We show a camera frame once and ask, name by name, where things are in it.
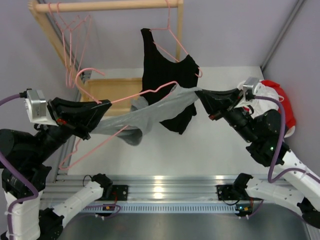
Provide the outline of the pink hanger of white top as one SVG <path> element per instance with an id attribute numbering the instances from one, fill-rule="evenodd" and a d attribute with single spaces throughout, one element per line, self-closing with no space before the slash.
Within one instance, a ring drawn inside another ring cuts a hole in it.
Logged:
<path id="1" fill-rule="evenodd" d="M 86 14 L 85 16 L 81 16 L 77 14 L 76 16 L 79 16 L 79 23 L 77 24 L 78 28 L 76 31 L 73 32 L 73 53 L 76 53 L 76 42 L 78 42 L 78 48 L 77 48 L 77 55 L 76 55 L 76 70 L 77 73 L 73 75 L 73 83 L 76 79 L 76 75 L 81 70 L 81 65 L 85 56 L 86 48 L 87 48 L 87 42 L 90 35 L 90 28 L 92 25 L 92 17 L 90 14 Z"/>

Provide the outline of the pink hanger of red top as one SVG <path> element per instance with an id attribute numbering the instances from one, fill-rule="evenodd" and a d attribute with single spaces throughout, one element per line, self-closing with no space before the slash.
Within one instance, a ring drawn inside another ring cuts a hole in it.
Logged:
<path id="1" fill-rule="evenodd" d="M 51 2 L 47 4 L 49 16 L 53 20 L 54 30 L 57 32 L 57 36 L 62 45 L 62 64 L 65 68 L 65 85 L 67 88 L 72 89 L 75 86 L 73 76 L 78 72 L 76 68 L 78 42 L 75 42 L 75 53 L 73 53 L 73 32 L 78 28 L 80 17 L 77 15 L 73 20 L 66 21 L 59 12 L 59 5 L 60 2 L 56 4 L 56 11 L 54 12 Z"/>

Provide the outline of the grey tank top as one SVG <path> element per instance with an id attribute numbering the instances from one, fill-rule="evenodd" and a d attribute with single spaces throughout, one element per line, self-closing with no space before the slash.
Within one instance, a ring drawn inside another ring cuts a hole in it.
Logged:
<path id="1" fill-rule="evenodd" d="M 115 134 L 131 146 L 139 145 L 143 136 L 157 123 L 181 135 L 192 117 L 197 115 L 194 102 L 199 99 L 196 92 L 200 90 L 199 87 L 176 85 L 168 96 L 151 105 L 146 97 L 140 96 L 131 101 L 130 112 L 101 120 L 92 133 L 107 136 Z"/>

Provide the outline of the pink hanger of grey top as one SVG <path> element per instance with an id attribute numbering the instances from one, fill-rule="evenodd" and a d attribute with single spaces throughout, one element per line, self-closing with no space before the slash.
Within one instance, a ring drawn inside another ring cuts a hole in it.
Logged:
<path id="1" fill-rule="evenodd" d="M 100 75 L 103 75 L 104 77 L 99 79 L 98 78 L 89 79 L 85 83 L 78 84 L 78 77 L 80 76 L 80 73 L 87 70 L 96 72 Z M 162 84 L 155 89 L 148 89 L 140 93 L 142 89 L 142 77 L 106 78 L 103 72 L 100 72 L 94 68 L 85 68 L 82 71 L 80 71 L 76 75 L 74 82 L 77 88 L 81 92 L 80 100 L 83 100 L 83 102 L 88 102 L 89 100 L 93 100 L 97 103 L 100 103 L 103 97 L 107 97 L 107 94 L 108 94 L 109 96 L 108 99 L 111 101 L 112 107 L 110 108 L 110 110 L 107 111 L 107 113 L 104 114 L 104 116 L 107 116 L 107 117 L 120 116 L 128 113 L 131 105 L 129 103 L 130 99 L 137 99 L 138 96 L 143 95 L 145 93 L 157 93 L 159 90 L 161 90 L 166 86 L 178 84 L 176 81 L 169 81 L 168 83 Z M 115 136 L 117 136 L 121 131 L 124 131 L 126 128 L 128 128 L 128 126 L 122 127 L 120 130 L 118 130 L 116 133 L 109 136 L 106 140 L 104 140 L 99 145 L 94 147 L 92 150 L 84 154 L 74 163 L 70 164 L 69 166 L 66 166 L 65 164 L 67 160 L 69 160 L 74 154 L 76 154 L 79 151 L 79 144 L 81 144 L 84 141 L 84 140 L 80 140 L 79 138 L 79 140 L 76 141 L 74 145 L 74 151 L 69 153 L 62 160 L 62 162 L 58 165 L 58 169 L 63 171 L 71 169 L 72 167 L 77 165 L 80 161 L 92 155 L 95 151 L 97 151 L 103 145 L 106 145 L 109 141 L 115 138 Z"/>

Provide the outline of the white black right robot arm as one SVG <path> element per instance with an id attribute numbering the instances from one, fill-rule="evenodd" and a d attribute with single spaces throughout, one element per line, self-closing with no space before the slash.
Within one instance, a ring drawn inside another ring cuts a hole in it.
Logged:
<path id="1" fill-rule="evenodd" d="M 238 88 L 228 91 L 196 92 L 212 121 L 224 119 L 249 146 L 246 150 L 258 164 L 268 168 L 267 180 L 241 173 L 232 184 L 232 193 L 241 200 L 272 201 L 301 217 L 307 224 L 320 227 L 320 178 L 285 143 L 286 115 L 281 102 L 254 95 Z M 252 117 L 238 104 L 246 100 L 273 102 L 269 109 Z"/>

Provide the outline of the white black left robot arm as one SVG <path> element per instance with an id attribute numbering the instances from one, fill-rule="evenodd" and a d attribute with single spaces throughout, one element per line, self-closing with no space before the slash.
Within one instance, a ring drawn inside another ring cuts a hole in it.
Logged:
<path id="1" fill-rule="evenodd" d="M 62 204 L 40 208 L 51 171 L 44 165 L 45 160 L 72 136 L 87 140 L 112 104 L 109 100 L 97 103 L 55 98 L 43 105 L 53 125 L 35 124 L 35 135 L 11 129 L 0 131 L 1 182 L 7 203 L 7 230 L 0 236 L 3 240 L 56 240 L 79 212 L 114 193 L 113 181 L 99 173 Z"/>

